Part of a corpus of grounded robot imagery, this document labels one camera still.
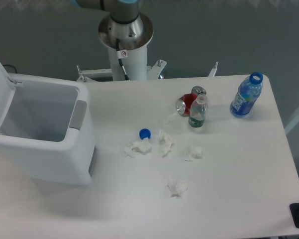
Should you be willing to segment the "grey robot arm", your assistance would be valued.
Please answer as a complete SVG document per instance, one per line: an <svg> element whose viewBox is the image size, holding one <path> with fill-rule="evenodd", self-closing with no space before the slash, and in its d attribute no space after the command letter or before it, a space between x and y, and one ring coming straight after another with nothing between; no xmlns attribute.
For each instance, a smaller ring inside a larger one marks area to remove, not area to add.
<svg viewBox="0 0 299 239"><path fill-rule="evenodd" d="M112 49L136 50L147 45L153 37L153 24L139 10L137 0L74 0L81 8L106 11L99 24L99 38Z"/></svg>

